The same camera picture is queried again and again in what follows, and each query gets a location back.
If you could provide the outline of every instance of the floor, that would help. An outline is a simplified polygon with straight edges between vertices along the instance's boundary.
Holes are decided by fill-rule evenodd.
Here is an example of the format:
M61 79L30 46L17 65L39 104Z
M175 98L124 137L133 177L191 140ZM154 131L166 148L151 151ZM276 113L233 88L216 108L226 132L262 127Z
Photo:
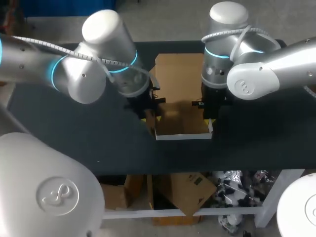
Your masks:
M220 0L118 0L118 12L134 41L200 40L208 13ZM249 11L249 23L287 44L315 35L314 0L233 0ZM86 17L29 18L31 35L50 42L80 42Z
M233 0L250 14L249 23L287 44L316 35L314 0ZM118 0L118 12L134 41L200 40L208 31L208 13L219 0ZM86 17L29 18L31 36L57 43L80 42ZM274 218L264 229L247 217L243 229L255 237L280 237ZM107 220L98 237L225 237L216 217L183 227L154 227L151 219Z

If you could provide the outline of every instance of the white table frame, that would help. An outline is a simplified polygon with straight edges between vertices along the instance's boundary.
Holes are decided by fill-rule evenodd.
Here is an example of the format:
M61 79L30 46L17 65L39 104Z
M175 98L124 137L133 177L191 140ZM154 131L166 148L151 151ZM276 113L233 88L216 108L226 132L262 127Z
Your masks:
M303 169L285 169L278 176L268 196L260 207L203 208L195 216L214 216L227 214L254 214L257 228L264 228L277 211L277 204L285 189L301 177ZM184 216L180 210L135 210L105 211L103 219L148 218Z

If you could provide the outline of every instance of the open cardboard box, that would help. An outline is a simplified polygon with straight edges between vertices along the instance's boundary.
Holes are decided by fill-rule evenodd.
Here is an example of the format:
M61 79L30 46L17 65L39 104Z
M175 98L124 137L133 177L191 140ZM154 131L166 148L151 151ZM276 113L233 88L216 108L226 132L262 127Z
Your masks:
M161 119L155 122L156 140L211 139L212 123L203 119L203 110L192 106L202 98L201 70L203 54L159 54L151 73L156 75L160 90L157 98Z
M139 197L144 175L116 175L98 177L106 209L126 209Z
M155 217L153 218L154 225L192 225L198 223L201 217L193 215L216 191L215 185L201 173L147 175L147 189L149 205L152 210L179 208L186 215L182 217Z

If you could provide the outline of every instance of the lower shelf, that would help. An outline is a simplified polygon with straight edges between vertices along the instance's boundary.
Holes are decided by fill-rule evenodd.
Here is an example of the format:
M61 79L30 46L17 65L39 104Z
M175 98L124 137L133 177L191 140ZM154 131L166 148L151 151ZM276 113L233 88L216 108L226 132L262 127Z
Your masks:
M229 207L229 208L203 208L197 211L195 216L215 216L228 214L257 214L262 207ZM184 216L178 210L134 210L134 211L105 211L103 219L125 219L125 218L149 218L165 216Z

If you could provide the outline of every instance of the black tabletop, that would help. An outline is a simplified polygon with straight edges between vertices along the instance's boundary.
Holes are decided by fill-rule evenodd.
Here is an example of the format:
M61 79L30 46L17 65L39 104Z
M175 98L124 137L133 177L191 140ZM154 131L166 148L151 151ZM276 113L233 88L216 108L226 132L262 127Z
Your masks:
M199 41L136 46L148 70L159 53L203 53ZM110 83L90 105L19 84L9 110L36 137L96 175L316 168L316 101L302 88L235 100L221 109L212 140L155 141L126 104Z

